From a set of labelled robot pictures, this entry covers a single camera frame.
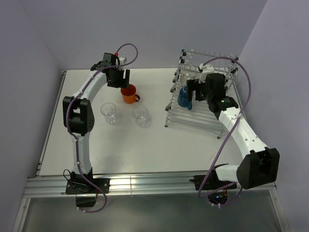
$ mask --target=black bracket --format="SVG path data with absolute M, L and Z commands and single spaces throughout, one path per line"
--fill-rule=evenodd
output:
M 223 165 L 227 165 L 227 163 L 225 164 L 220 164 L 220 165 L 216 165 L 214 167 L 214 169 L 211 171 L 210 176 L 208 177 L 207 182 L 205 183 L 204 187 L 202 190 L 215 190 L 218 188 L 221 188 L 225 185 L 231 184 L 232 182 L 230 181 L 221 181 L 218 179 L 217 173 L 215 171 L 215 169 L 217 167 L 223 166 Z M 202 184 L 203 179 L 205 178 L 205 175 L 195 175 L 194 179 L 190 179 L 190 182 L 193 182 L 195 184 L 195 190 L 198 191 L 199 187 Z M 234 184 L 230 187 L 228 187 L 227 189 L 236 189 L 237 185 Z
M 172 86 L 172 88 L 169 90 L 171 93 L 173 93 L 173 92 L 175 92 L 175 90 L 176 90 L 176 84 L 174 84 L 173 86 Z
M 179 57 L 179 62 L 180 62 L 181 64 L 184 64 L 184 59 L 183 59 L 183 57 Z
M 231 71 L 232 74 L 236 73 L 236 71 L 238 71 L 238 68 L 235 68 Z
M 170 102 L 166 107 L 165 107 L 165 111 L 169 111 L 172 108 L 172 103 Z
M 178 71 L 176 71 L 175 72 L 175 74 L 174 74 L 174 78 L 173 78 L 173 83 L 176 83 L 177 81 L 178 81 L 178 79 L 179 79 L 179 72 Z
M 64 97 L 62 101 L 63 107 L 63 123 L 67 127 L 66 116 L 70 102 L 74 97 Z M 92 112 L 90 100 L 77 99 L 69 112 L 69 126 L 72 132 L 85 136 L 86 133 L 93 129 L 95 124 L 95 117 Z
M 182 54 L 183 54 L 183 57 L 187 55 L 187 53 L 183 49 L 182 49 Z
M 91 67 L 91 71 L 101 70 L 107 66 L 115 66 L 116 61 L 120 64 L 119 57 L 112 53 L 104 53 L 103 60 Z M 118 68 L 109 68 L 102 71 L 107 77 L 107 86 L 113 88 L 129 88 L 130 70 L 120 70 Z
M 108 193 L 110 190 L 110 179 L 109 178 L 94 178 L 91 180 L 93 184 L 98 186 L 104 193 Z M 73 183 L 71 179 L 67 182 L 66 194 L 77 195 L 77 194 L 100 194 L 96 188 L 89 188 L 85 191 L 85 188 L 79 188 L 77 184 Z
M 225 76 L 220 73 L 210 73 L 206 77 L 205 83 L 200 83 L 199 79 L 187 80 L 188 86 L 188 102 L 192 101 L 192 93 L 195 91 L 196 101 L 211 101 L 226 96 Z
M 250 151 L 237 168 L 237 180 L 244 189 L 275 182 L 280 154 L 277 149 L 265 147 L 264 151 Z

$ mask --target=wire rack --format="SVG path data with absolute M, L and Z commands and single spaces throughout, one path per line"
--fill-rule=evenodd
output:
M 188 79 L 198 79 L 201 76 L 199 65 L 207 60 L 215 57 L 226 56 L 238 59 L 232 54 L 221 54 L 211 52 L 200 52 L 194 49 L 183 49 L 179 58 L 179 65 L 172 80 L 174 85 L 170 89 L 172 98 L 165 110 L 168 112 L 165 127 L 170 126 L 185 126 L 191 128 L 198 128 L 206 131 L 212 131 L 221 137 L 224 128 L 220 121 L 216 119 L 214 114 L 208 109 L 206 101 L 192 100 L 193 108 L 188 110 L 181 107 L 177 103 L 177 98 L 180 89 L 186 85 Z M 234 76 L 238 70 L 235 63 L 228 60 L 218 59 L 210 63 L 217 73 L 222 73 L 226 77 L 226 89 L 229 92 L 234 82 Z

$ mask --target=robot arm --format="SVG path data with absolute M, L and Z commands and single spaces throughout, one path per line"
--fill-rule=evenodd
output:
M 89 136 L 93 129 L 95 119 L 91 108 L 91 102 L 106 83 L 110 87 L 129 88 L 130 70 L 126 72 L 117 68 L 107 68 L 102 72 L 103 67 L 124 65 L 125 58 L 118 58 L 114 54 L 105 53 L 103 60 L 91 68 L 88 79 L 82 87 L 71 97 L 63 99 L 63 120 L 67 127 L 67 110 L 73 101 L 69 112 L 69 126 L 72 132 L 74 165 L 70 173 L 70 180 L 79 190 L 87 192 L 91 187 L 87 180 L 93 181 L 92 166 L 89 158 Z
M 279 164 L 277 149 L 269 149 L 257 137 L 245 118 L 239 115 L 238 104 L 233 98 L 226 96 L 225 76 L 214 73 L 211 65 L 202 65 L 200 70 L 202 72 L 200 79 L 187 81 L 188 101 L 192 100 L 191 93 L 195 91 L 196 100 L 206 100 L 210 111 L 228 131 L 231 131 L 237 123 L 231 136 L 238 145 L 243 158 L 239 166 L 219 165 L 215 167 L 212 175 L 216 176 L 209 178 L 209 181 L 237 182 L 244 189 L 274 182 L 277 178 Z

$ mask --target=gray wall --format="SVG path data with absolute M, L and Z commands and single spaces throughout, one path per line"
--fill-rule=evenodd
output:
M 89 69 L 127 42 L 135 68 L 176 67 L 184 45 L 239 55 L 267 0 L 20 1 L 61 68 Z
M 281 154 L 276 183 L 296 232 L 309 230 L 308 12 L 308 0 L 268 0 L 240 55 L 252 78 L 246 115 Z M 244 100 L 247 82 L 239 82 Z
M 60 71 L 17 0 L 0 1 L 0 227 L 13 228 L 40 158 Z

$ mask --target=white table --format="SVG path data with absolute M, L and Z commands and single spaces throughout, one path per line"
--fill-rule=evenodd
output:
M 207 170 L 223 139 L 199 130 L 165 128 L 165 106 L 175 69 L 132 69 L 130 83 L 135 85 L 140 102 L 126 104 L 120 89 L 104 86 L 92 102 L 95 126 L 90 135 L 90 160 L 94 174 L 140 174 Z M 46 145 L 41 176 L 62 175 L 73 166 L 73 144 L 63 125 L 62 100 L 84 83 L 89 70 L 67 72 Z M 118 125 L 110 125 L 100 107 L 112 102 L 122 113 Z M 135 124 L 132 110 L 148 108 L 151 121 L 146 128 Z M 241 154 L 230 138 L 217 164 L 240 164 Z

